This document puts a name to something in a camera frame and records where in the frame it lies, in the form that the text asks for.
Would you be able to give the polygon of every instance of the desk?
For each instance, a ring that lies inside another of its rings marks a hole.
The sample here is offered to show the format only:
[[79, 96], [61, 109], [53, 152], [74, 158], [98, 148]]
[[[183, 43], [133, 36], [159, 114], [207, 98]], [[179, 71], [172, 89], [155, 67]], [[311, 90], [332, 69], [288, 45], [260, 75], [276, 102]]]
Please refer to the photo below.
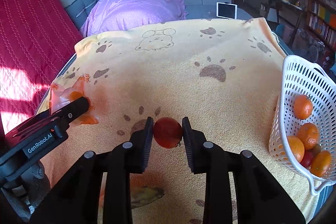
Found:
[[269, 13], [269, 9], [273, 8], [277, 11], [277, 21], [279, 23], [279, 11], [282, 10], [282, 7], [286, 7], [288, 9], [290, 9], [291, 11], [293, 11], [296, 15], [298, 15], [296, 24], [294, 26], [294, 31], [293, 34], [291, 36], [291, 39], [289, 40], [288, 46], [293, 45], [294, 42], [294, 38], [297, 32], [297, 29], [299, 28], [300, 22], [301, 22], [301, 18], [305, 12], [304, 9], [299, 8], [289, 2], [283, 1], [283, 0], [267, 0], [268, 1], [268, 6], [266, 8], [266, 14], [265, 14], [265, 18], [267, 19], [268, 13]]

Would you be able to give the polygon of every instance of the orange plastic packaging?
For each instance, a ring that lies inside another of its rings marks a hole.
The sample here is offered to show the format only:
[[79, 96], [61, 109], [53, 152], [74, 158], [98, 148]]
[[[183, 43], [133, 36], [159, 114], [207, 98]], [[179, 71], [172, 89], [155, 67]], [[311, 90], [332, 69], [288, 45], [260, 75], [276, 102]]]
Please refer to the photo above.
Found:
[[70, 88], [64, 88], [59, 84], [52, 83], [50, 86], [49, 112], [53, 114], [60, 108], [84, 96], [90, 104], [89, 110], [70, 123], [70, 127], [79, 126], [80, 124], [97, 124], [99, 117], [95, 111], [95, 106], [87, 95], [87, 86], [90, 82], [90, 75], [80, 76]]

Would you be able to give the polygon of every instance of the silver screw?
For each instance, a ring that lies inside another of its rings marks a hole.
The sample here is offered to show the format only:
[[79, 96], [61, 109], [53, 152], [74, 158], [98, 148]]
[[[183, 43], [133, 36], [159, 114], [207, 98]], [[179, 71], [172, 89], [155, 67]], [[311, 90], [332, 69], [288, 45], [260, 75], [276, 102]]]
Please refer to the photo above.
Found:
[[84, 153], [84, 157], [87, 158], [87, 159], [92, 158], [93, 155], [94, 155], [93, 151], [86, 151]]
[[205, 148], [213, 148], [213, 143], [212, 142], [205, 142], [205, 143], [203, 143], [203, 146]]
[[131, 143], [131, 142], [125, 142], [125, 143], [123, 143], [123, 148], [125, 148], [125, 149], [129, 149], [132, 146], [133, 146], [133, 143]]
[[249, 150], [244, 150], [244, 151], [243, 151], [243, 155], [244, 155], [244, 157], [246, 157], [246, 158], [250, 158], [250, 157], [252, 157], [252, 152], [249, 151]]

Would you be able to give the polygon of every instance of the cartoon bear outline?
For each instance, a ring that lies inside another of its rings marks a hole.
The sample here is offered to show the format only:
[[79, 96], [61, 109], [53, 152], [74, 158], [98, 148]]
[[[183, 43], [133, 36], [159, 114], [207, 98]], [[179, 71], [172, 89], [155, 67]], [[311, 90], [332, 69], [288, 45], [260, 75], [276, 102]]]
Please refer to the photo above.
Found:
[[156, 51], [162, 48], [169, 48], [174, 45], [173, 37], [176, 31], [172, 28], [164, 30], [149, 30], [145, 32], [139, 45], [135, 48], [136, 51]]

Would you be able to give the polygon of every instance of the purple bedspread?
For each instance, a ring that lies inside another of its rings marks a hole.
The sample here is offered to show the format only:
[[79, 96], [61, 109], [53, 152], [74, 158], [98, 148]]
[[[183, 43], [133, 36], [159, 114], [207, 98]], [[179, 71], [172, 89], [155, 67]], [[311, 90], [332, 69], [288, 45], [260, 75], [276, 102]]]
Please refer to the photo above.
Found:
[[100, 0], [80, 29], [83, 37], [141, 25], [184, 20], [183, 0]]

